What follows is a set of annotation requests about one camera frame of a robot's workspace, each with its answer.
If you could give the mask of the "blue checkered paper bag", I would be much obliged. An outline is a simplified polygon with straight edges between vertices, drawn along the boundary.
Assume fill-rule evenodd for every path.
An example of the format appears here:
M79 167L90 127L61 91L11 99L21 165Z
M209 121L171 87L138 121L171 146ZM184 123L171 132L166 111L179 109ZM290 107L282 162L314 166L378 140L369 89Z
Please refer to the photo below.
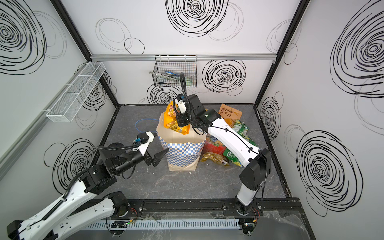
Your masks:
M205 145L206 135L191 130L187 135L164 127L165 113L161 113L156 128L163 149L168 149L166 160L169 171L195 171Z

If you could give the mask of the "orange potato chip bag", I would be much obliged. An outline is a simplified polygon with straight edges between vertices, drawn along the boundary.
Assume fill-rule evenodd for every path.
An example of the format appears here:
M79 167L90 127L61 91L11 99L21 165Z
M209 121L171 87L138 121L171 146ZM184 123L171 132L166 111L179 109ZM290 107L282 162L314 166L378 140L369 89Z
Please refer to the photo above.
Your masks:
M219 109L219 114L230 127L233 127L235 124L235 121L241 119L243 112L237 109L234 109L232 107L229 107L225 104L221 104Z

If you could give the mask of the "red gold snack bag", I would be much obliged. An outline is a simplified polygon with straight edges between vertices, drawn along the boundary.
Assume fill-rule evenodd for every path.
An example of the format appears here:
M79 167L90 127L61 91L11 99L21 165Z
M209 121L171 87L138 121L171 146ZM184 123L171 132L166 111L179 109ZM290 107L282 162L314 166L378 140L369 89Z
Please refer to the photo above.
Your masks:
M218 165L229 166L230 164L228 160L223 155L226 149L227 147L221 141L208 134L200 157L200 162L211 160Z

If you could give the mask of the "green snack bag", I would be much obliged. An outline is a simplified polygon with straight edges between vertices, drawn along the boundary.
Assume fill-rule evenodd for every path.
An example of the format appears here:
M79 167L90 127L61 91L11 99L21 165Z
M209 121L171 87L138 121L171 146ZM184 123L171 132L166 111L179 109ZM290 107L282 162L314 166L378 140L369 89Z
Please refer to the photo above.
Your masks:
M249 142L250 144L252 144L253 146L255 147L259 147L258 144L256 142L254 142L249 136L245 136L244 139Z
M243 138L247 135L249 131L247 125L240 120L235 120L232 129Z
M234 165L236 165L238 167L242 167L242 164L239 161L239 159L228 148L226 148L225 151L223 152L223 156L226 159L228 159L232 164L234 164Z

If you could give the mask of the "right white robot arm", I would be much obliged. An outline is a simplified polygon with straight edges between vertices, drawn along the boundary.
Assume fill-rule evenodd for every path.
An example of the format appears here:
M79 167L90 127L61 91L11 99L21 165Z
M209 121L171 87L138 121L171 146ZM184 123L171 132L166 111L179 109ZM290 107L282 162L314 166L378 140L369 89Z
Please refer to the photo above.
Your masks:
M179 94L173 100L179 127L191 125L218 139L229 149L244 167L240 173L241 188L236 196L236 209L245 216L253 207L255 196L265 183L272 168L272 155L268 149L259 149L247 142L213 110L201 104L197 95Z

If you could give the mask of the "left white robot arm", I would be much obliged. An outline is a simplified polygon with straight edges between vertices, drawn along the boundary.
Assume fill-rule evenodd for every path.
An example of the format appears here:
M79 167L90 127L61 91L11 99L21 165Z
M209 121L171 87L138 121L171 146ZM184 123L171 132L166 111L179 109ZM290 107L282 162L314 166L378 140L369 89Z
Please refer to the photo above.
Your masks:
M149 143L141 142L131 146L121 143L99 146L103 162L78 173L62 196L33 217L11 222L7 226L9 239L59 240L103 218L123 217L129 212L138 217L121 191L107 194L88 209L78 213L75 210L116 183L125 171L134 170L137 164L145 162L156 167L169 151L164 149L151 156L148 146Z

